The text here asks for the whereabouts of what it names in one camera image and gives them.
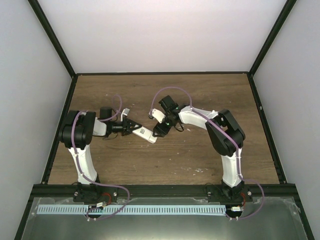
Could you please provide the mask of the white remote control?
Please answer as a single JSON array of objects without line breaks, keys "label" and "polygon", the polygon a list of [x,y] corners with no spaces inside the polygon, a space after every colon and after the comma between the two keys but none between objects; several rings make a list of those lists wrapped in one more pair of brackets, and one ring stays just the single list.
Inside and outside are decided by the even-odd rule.
[{"label": "white remote control", "polygon": [[154,144],[157,141],[157,137],[153,136],[153,132],[144,126],[133,130],[132,133],[151,144]]}]

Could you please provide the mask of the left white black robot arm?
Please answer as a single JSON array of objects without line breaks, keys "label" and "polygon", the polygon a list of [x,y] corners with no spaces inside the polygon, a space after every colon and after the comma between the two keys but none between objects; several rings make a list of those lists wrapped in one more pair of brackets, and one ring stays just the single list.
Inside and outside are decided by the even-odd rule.
[{"label": "left white black robot arm", "polygon": [[93,137],[108,138],[111,134],[127,136],[138,134],[146,136],[147,131],[140,123],[128,118],[129,109],[124,109],[118,120],[119,111],[112,107],[101,107],[99,116],[94,111],[71,110],[68,112],[58,138],[72,155],[76,172],[76,196],[84,193],[91,202],[97,202],[102,196],[102,189],[116,188],[130,195],[129,190],[120,185],[108,185],[100,182],[92,156]]}]

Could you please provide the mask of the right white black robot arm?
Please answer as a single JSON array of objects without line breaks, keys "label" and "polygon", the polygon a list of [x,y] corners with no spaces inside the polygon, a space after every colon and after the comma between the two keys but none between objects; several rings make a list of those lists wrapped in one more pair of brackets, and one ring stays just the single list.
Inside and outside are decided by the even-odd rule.
[{"label": "right white black robot arm", "polygon": [[241,153],[246,135],[227,109],[206,111],[191,104],[179,105],[167,95],[159,102],[163,111],[151,107],[149,118],[156,119],[155,137],[165,137],[177,125],[193,125],[207,130],[214,150],[221,156],[223,175],[221,192],[229,202],[236,200],[244,187]]}]

